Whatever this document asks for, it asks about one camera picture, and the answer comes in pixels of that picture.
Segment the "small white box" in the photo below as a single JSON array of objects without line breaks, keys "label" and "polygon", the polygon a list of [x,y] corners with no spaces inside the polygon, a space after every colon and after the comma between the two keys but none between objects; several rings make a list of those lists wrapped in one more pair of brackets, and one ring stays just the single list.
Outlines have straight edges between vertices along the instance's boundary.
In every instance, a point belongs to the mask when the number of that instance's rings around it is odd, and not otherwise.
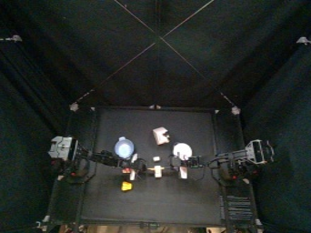
[{"label": "small white box", "polygon": [[153,157],[153,161],[158,162],[160,161],[160,157]]},{"label": "small white box", "polygon": [[168,130],[164,127],[153,129],[154,141],[158,145],[169,142]]}]

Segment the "black fabric wall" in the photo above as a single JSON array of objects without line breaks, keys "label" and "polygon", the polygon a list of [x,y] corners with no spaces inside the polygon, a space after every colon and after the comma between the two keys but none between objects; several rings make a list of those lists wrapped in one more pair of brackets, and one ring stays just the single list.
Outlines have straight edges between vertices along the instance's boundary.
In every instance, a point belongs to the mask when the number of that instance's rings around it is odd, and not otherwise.
[{"label": "black fabric wall", "polygon": [[246,140],[276,146],[256,182],[261,221],[274,232],[311,230],[311,46],[301,46],[246,104]]},{"label": "black fabric wall", "polygon": [[69,109],[21,45],[0,44],[0,231],[33,226],[46,214],[49,140]]}]

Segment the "blue object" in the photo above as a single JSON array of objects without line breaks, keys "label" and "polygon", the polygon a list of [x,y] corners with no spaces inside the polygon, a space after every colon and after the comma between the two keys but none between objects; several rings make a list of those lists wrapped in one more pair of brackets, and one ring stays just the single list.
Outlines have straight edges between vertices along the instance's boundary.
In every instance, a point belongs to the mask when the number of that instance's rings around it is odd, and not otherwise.
[{"label": "blue object", "polygon": [[127,139],[125,139],[123,137],[119,137],[118,141],[114,144],[114,153],[121,158],[127,158],[127,157],[130,157],[131,152],[133,152],[131,142]]}]

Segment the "black curtain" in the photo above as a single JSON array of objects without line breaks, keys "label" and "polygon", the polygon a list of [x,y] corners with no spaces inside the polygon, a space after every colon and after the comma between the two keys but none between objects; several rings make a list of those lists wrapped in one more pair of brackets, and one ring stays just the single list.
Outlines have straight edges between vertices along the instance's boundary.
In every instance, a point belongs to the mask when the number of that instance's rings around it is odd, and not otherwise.
[{"label": "black curtain", "polygon": [[0,231],[25,232],[46,214],[46,152],[69,108],[21,43],[0,43],[0,67]]},{"label": "black curtain", "polygon": [[258,214],[274,232],[311,228],[311,47],[300,45],[288,62],[248,102],[244,134],[268,139],[276,163],[256,182]]}]

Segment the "yellow block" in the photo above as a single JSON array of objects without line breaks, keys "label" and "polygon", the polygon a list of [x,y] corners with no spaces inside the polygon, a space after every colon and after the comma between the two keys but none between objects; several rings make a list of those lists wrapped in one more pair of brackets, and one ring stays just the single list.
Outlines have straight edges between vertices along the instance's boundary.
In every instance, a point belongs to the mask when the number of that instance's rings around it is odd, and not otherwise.
[{"label": "yellow block", "polygon": [[122,190],[122,191],[129,191],[130,189],[131,189],[131,184],[127,183],[126,181],[123,181],[123,182],[121,183],[121,190]]}]

